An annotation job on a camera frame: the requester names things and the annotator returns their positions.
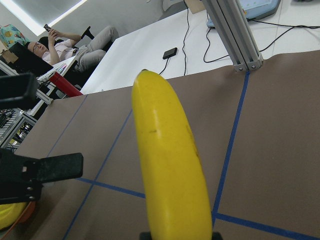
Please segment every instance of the black cable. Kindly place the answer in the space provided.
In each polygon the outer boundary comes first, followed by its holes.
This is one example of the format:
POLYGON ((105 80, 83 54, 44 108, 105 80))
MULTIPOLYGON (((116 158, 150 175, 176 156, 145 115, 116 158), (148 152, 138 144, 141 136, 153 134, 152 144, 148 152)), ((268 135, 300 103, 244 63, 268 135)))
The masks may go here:
POLYGON ((287 32, 289 32, 290 30, 296 28, 295 26, 289 28, 287 31, 285 31, 284 33, 282 33, 280 36, 278 36, 275 40, 273 40, 267 47, 265 47, 264 49, 260 50, 260 52, 263 52, 264 50, 267 50, 269 47, 271 47, 272 44, 275 43, 275 41, 277 41, 279 38, 281 38, 284 34, 286 34, 287 32))
POLYGON ((159 73, 159 75, 161 75, 161 74, 164 72, 164 70, 166 69, 167 64, 168 64, 168 61, 169 61, 169 58, 170 58, 170 57, 168 57, 168 58, 166 59, 166 63, 165 63, 164 69, 159 73))
MULTIPOLYGON (((274 26, 280 26, 280 27, 289 27, 288 30, 286 30, 285 32, 283 32, 280 36, 278 36, 275 40, 273 40, 267 47, 265 47, 264 49, 260 50, 260 52, 263 52, 265 50, 267 50, 269 47, 271 47, 272 44, 274 44, 279 38, 281 38, 284 34, 286 34, 287 32, 289 32, 290 30, 292 29, 295 29, 295 28, 305 28, 305 29, 319 29, 320 26, 306 26, 306 25, 284 25, 284 24, 277 24, 277 23, 271 23, 271 22, 265 22, 265 21, 258 21, 258 20, 254 20, 254 19, 249 19, 247 18, 248 21, 253 21, 253 22, 257 22, 257 23, 261 23, 261 24, 269 24, 269 25, 274 25, 274 26)), ((211 60, 211 61, 206 61, 205 58, 206 58, 206 54, 209 50, 209 47, 210 47, 210 39, 208 38, 208 34, 210 32, 211 29, 209 29, 209 31, 206 33, 206 39, 208 40, 209 42, 209 46, 208 48, 206 49, 205 53, 204 53, 204 56, 203 56, 203 61, 205 63, 212 63, 212 62, 215 62, 215 61, 218 61, 220 59, 223 59, 223 58, 226 58, 228 57, 229 55, 225 55, 225 56, 222 56, 222 57, 219 57, 217 59, 214 59, 214 60, 211 60)))
POLYGON ((258 21, 253 18, 247 18, 248 22, 256 22, 256 23, 261 23, 261 24, 269 24, 269 25, 274 25, 274 26, 280 26, 280 27, 295 27, 295 28, 304 28, 304 29, 319 29, 320 26, 306 26, 306 25, 284 25, 284 24, 277 24, 277 23, 272 23, 272 22, 266 22, 266 21, 258 21))
POLYGON ((186 7, 186 11, 187 11, 186 12, 186 21, 188 23, 188 29, 186 30, 186 33, 184 35, 183 47, 182 47, 182 52, 184 54, 184 74, 183 74, 183 76, 185 76, 186 75, 186 71, 187 71, 187 55, 186 55, 186 52, 185 52, 185 44, 186 44, 185 41, 186 41, 187 34, 189 32, 190 24, 189 24, 189 8, 188 8, 188 6, 186 4, 186 1, 183 0, 183 2, 184 2, 184 5, 186 7))
POLYGON ((51 85, 51 86, 54 87, 54 88, 56 87, 55 85, 52 85, 49 81, 41 81, 41 80, 38 80, 38 82, 40 82, 41 85, 42 85, 42 84, 46 84, 47 86, 48 86, 48 85, 51 85))
POLYGON ((204 56, 203 56, 203 61, 205 62, 205 63, 213 63, 213 62, 215 62, 215 61, 218 61, 218 60, 220 60, 220 59, 223 59, 223 58, 225 58, 225 57, 228 57, 229 55, 225 55, 225 56, 222 56, 222 57, 219 57, 219 58, 217 58, 217 59, 215 59, 215 60, 212 60, 212 61, 206 61, 206 55, 207 55, 207 52, 208 52, 208 50, 209 50, 209 48, 210 48, 210 45, 211 45, 211 42, 210 42, 210 39, 208 38, 208 34, 209 34, 209 32, 211 31, 211 28, 209 28, 209 31, 206 33, 206 39, 208 40, 208 42, 209 42, 209 46, 208 46, 208 48, 206 49, 206 51, 205 51, 205 53, 204 53, 204 56))

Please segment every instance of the metal bracket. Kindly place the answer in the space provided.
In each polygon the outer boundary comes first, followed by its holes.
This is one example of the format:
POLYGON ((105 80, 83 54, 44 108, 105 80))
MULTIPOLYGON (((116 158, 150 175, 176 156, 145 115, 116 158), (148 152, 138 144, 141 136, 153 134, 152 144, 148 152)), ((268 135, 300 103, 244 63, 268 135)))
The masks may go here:
POLYGON ((236 71, 263 65, 255 39, 239 0, 202 0, 236 71))
POLYGON ((36 159, 0 148, 0 205, 37 201, 43 183, 81 177, 83 162, 81 153, 36 159))

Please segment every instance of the red cylinder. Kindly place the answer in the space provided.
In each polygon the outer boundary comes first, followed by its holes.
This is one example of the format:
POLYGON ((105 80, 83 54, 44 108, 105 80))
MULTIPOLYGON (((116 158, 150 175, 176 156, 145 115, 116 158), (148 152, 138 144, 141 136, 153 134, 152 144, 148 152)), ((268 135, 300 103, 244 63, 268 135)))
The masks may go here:
POLYGON ((75 88, 70 82, 67 81, 59 73, 54 72, 50 77, 49 81, 57 86, 62 92, 64 92, 68 97, 75 97, 83 95, 78 89, 75 88))

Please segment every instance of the man sitting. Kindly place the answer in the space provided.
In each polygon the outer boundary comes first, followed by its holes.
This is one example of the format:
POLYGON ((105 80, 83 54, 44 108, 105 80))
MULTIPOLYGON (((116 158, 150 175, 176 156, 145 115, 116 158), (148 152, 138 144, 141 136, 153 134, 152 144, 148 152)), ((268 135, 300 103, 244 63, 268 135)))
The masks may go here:
POLYGON ((50 65, 76 56, 78 63, 75 66, 75 70, 82 73, 100 63, 106 54, 103 48, 110 41, 113 43, 118 36, 118 32, 114 27, 107 26, 88 45, 83 45, 78 49, 74 48, 74 46, 81 40, 80 35, 50 29, 48 33, 49 48, 35 41, 28 42, 25 46, 50 65), (67 40, 55 45, 56 38, 67 38, 67 40))

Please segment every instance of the white wall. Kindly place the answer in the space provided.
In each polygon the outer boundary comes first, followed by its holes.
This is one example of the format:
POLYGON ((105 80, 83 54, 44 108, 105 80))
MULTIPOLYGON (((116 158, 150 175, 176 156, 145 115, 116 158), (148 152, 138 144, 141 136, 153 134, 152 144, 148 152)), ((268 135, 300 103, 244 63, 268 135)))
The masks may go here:
MULTIPOLYGON (((31 41, 47 36, 46 32, 36 36, 2 4, 0 4, 0 13, 0 25, 13 24, 31 41)), ((51 27, 60 32, 81 35, 88 26, 91 26, 90 31, 95 36, 104 27, 112 25, 117 28, 119 35, 123 36, 156 22, 162 13, 161 0, 151 0, 148 3, 146 0, 87 0, 51 27)), ((85 37, 81 43, 86 44, 89 41, 90 39, 85 37)))

